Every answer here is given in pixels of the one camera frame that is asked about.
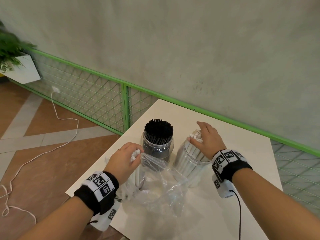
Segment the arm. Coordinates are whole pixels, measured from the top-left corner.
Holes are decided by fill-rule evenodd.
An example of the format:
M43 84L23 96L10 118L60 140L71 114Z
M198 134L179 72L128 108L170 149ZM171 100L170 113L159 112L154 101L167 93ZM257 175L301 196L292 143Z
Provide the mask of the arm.
M188 138L190 143L207 158L213 158L218 151L226 149L216 129L208 123L197 123L201 128L203 143ZM319 239L320 220L310 211L252 169L225 172L229 169L224 168L223 173L230 175L230 181L269 239Z
M143 149L140 145L128 142L117 150L106 165L104 171L111 173L119 185L125 183L129 176L140 164L140 155L130 162L131 154L136 150ZM97 202L90 202L96 209ZM85 226L92 218L94 211L91 210L80 198L72 197L57 210L52 212L40 223L36 224L19 240L70 240L78 239Z

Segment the diamond mesh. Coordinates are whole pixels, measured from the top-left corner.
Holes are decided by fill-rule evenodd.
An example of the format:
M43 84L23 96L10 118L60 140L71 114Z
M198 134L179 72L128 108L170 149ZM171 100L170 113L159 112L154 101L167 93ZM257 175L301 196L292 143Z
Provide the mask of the diamond mesh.
M320 158L271 140L283 191L320 217Z
M120 132L125 131L121 84L51 58L29 52L41 80L25 84L50 97L52 86L60 90L53 99Z
M157 100L146 92L128 87L129 125L132 126Z

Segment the white table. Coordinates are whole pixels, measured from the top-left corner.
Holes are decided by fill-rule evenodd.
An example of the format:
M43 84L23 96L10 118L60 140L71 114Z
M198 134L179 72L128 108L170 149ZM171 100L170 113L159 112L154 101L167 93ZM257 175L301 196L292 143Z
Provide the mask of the white table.
M128 141L139 143L144 125L151 119L166 120L173 126L173 156L186 137L198 129L196 121L211 124L218 130L228 148L238 150L257 173L282 190L269 138L159 99L66 193L73 196L73 192L84 179L96 170L103 170L105 157L110 157L123 144ZM212 174L212 169L208 167L199 186L188 190L182 217L159 216L130 202L124 202L114 216L111 226L130 240L238 239L238 200L235 196L220 198L211 180ZM242 199L240 200L241 239L267 239Z

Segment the brown floor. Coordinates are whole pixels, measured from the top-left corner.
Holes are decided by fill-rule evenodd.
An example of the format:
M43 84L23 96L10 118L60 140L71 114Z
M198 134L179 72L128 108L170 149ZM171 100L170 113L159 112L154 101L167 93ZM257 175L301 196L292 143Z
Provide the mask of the brown floor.
M10 82L0 84L0 137L6 131L30 92ZM61 118L79 119L79 128L97 126L96 124L56 106ZM75 129L74 121L60 121L55 117L50 101L43 100L25 136ZM13 192L9 197L9 206L17 206L32 212L37 221L43 220L67 199L65 191L119 138L107 135L96 138L72 141L53 152L42 155L26 164L13 181ZM9 188L18 168L25 162L50 151L62 144L41 146L15 152L0 184ZM0 212L5 209L6 198L0 199ZM13 240L34 226L33 218L26 212L10 208L6 217L0 216L0 239ZM109 227L100 232L87 226L80 239L119 240L122 234Z

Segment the gray wall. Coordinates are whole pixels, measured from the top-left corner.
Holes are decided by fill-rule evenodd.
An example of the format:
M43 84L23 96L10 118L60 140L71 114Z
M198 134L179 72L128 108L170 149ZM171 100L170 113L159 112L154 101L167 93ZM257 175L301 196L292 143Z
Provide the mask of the gray wall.
M0 0L38 49L320 149L320 0Z

